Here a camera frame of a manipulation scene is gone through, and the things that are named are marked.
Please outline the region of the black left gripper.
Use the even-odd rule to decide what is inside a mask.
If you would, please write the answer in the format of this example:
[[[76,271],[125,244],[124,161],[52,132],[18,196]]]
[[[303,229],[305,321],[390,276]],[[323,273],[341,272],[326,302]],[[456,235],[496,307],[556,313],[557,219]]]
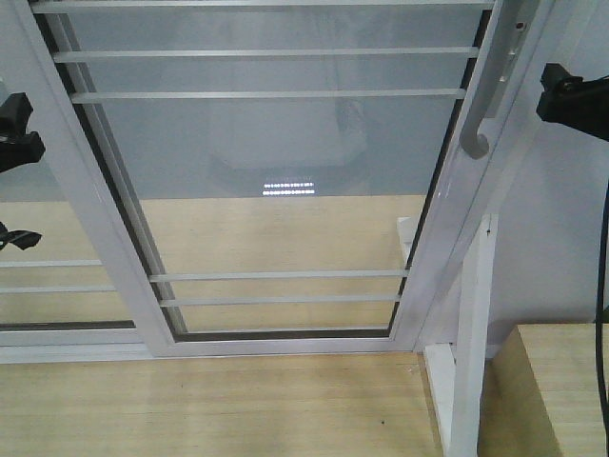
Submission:
[[[33,112],[24,92],[12,93],[1,106],[1,171],[38,163],[46,148],[37,131],[26,132]]]

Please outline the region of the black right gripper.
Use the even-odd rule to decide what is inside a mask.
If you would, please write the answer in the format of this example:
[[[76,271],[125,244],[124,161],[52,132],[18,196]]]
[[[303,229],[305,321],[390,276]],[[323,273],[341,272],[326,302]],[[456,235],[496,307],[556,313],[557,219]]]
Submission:
[[[547,63],[536,113],[542,121],[561,124],[608,140],[608,77],[585,81],[559,63]]]

